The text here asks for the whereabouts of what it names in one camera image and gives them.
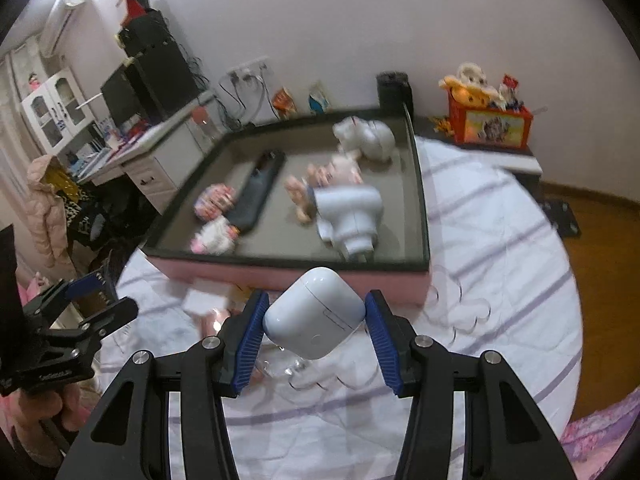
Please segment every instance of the silver screw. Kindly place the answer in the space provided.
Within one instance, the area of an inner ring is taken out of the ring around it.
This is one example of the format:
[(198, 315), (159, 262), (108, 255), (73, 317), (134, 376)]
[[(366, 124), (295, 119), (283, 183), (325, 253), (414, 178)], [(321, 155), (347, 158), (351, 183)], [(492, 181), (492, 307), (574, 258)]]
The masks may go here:
[(202, 340), (202, 346), (207, 350), (211, 350), (212, 348), (220, 346), (220, 339), (214, 335), (210, 335)]
[(135, 362), (135, 364), (137, 365), (146, 363), (147, 361), (149, 361), (149, 352), (140, 350), (139, 352), (136, 352), (135, 354), (133, 354), (132, 359), (133, 359), (133, 362)]
[(414, 341), (420, 348), (429, 348), (433, 344), (433, 339), (428, 335), (417, 335)]
[(497, 365), (500, 361), (502, 361), (502, 356), (495, 350), (489, 350), (486, 354), (484, 354), (484, 360), (491, 365)]

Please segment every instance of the wooden floor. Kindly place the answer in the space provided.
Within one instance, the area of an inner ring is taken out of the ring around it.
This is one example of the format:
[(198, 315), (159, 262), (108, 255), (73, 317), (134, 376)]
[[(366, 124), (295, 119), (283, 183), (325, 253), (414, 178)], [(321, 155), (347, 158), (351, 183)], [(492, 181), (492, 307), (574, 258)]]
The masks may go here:
[(567, 200), (582, 230), (581, 238), (564, 240), (584, 323), (573, 415), (580, 418), (640, 385), (640, 213), (589, 198), (554, 196)]

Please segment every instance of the box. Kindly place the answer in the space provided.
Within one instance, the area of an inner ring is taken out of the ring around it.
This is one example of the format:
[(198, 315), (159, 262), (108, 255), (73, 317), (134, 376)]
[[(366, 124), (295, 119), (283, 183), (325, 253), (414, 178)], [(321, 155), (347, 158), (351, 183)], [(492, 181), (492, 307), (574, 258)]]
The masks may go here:
[[(367, 262), (345, 261), (318, 236), (315, 223), (300, 225), (283, 182), (300, 178), (309, 163), (327, 164), (338, 141), (332, 126), (356, 115), (382, 120), (396, 137), (391, 162), (360, 161), (366, 184), (382, 196), (384, 213), (378, 244)], [(225, 182), (240, 190), (255, 161), (266, 150), (280, 149), (287, 160), (278, 174), (256, 227), (241, 236), (233, 254), (193, 254), (190, 240), (202, 227), (193, 212), (198, 195), (210, 184)], [(364, 297), (379, 288), (389, 301), (423, 305), (429, 288), (429, 240), (411, 121), (401, 112), (347, 110), (271, 123), (227, 134), (193, 171), (143, 246), (148, 259), (170, 278), (195, 278), (285, 290), (313, 267), (338, 272)]]
[(449, 122), (457, 144), (473, 142), (505, 148), (526, 148), (533, 115), (524, 106), (519, 112), (498, 108), (469, 108), (449, 91)]

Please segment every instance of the yellow plush toy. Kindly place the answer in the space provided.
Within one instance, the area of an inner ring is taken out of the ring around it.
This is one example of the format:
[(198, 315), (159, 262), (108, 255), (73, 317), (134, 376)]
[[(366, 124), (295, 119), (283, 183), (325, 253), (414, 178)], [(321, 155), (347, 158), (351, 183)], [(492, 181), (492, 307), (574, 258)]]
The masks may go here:
[(486, 84), (484, 72), (474, 63), (463, 63), (457, 77), (444, 76), (438, 85), (450, 90), (457, 102), (471, 108), (487, 108), (491, 101), (500, 99), (498, 91)]

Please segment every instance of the red triangular object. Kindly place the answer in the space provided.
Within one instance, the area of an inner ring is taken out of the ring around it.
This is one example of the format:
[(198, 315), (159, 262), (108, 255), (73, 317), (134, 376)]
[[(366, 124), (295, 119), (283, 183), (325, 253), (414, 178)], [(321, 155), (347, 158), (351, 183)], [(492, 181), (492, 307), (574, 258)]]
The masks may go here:
[(142, 5), (140, 5), (136, 0), (126, 0), (127, 2), (127, 15), (124, 17), (124, 20), (120, 23), (121, 26), (126, 27), (129, 25), (129, 22), (134, 18), (139, 18), (140, 16), (144, 16), (146, 11)]

